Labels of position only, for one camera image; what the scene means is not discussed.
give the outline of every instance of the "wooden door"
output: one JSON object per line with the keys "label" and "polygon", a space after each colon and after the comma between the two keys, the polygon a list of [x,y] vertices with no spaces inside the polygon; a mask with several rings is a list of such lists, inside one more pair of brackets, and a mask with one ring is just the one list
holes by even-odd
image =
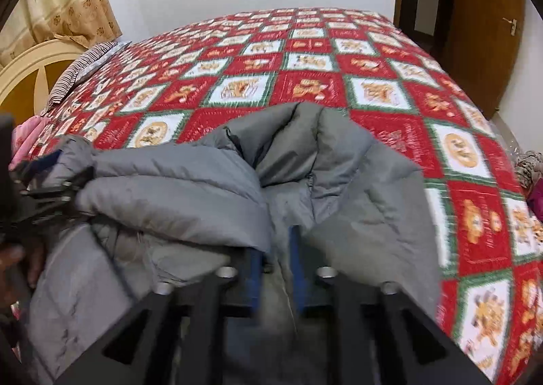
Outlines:
{"label": "wooden door", "polygon": [[[498,109],[517,59],[525,0],[454,0],[440,59],[485,117]],[[515,34],[512,24],[517,20]]]}

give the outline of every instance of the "bedspread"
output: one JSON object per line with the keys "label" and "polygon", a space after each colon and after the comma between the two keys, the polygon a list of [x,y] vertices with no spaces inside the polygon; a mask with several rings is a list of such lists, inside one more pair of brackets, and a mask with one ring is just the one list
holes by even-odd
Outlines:
{"label": "bedspread", "polygon": [[193,141],[268,105],[337,108],[422,166],[437,229],[436,320],[493,382],[543,326],[543,234],[490,125],[439,63],[373,12],[275,9],[134,43],[47,116],[31,156],[80,134],[101,149]]}

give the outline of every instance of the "pink blanket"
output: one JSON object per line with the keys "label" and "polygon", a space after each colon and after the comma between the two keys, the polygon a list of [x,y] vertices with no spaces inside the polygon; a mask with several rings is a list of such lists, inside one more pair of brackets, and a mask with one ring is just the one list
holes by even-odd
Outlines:
{"label": "pink blanket", "polygon": [[26,157],[50,120],[48,117],[33,116],[14,129],[12,137],[13,158],[9,165],[10,171]]}

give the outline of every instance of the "bolt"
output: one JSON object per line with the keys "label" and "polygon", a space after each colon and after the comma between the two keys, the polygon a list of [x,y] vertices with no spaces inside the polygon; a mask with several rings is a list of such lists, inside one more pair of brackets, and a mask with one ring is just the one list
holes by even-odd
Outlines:
{"label": "bolt", "polygon": [[233,278],[237,275],[237,270],[234,267],[223,266],[218,268],[215,274],[219,278]]}
{"label": "bolt", "polygon": [[338,271],[329,266],[319,267],[317,269],[317,276],[319,278],[335,278],[338,275]]}
{"label": "bolt", "polygon": [[169,282],[159,282],[155,287],[157,295],[169,295],[173,292],[174,287]]}
{"label": "bolt", "polygon": [[400,290],[400,285],[394,281],[386,281],[381,284],[381,292],[383,292],[384,295],[395,295],[400,292]]}

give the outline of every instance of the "door handle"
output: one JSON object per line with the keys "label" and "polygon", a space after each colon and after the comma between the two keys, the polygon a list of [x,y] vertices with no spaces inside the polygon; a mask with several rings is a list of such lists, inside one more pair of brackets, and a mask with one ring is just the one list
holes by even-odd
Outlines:
{"label": "door handle", "polygon": [[514,36],[515,33],[517,32],[517,20],[514,19],[514,20],[510,21],[506,17],[502,17],[502,19],[511,24],[511,36]]}

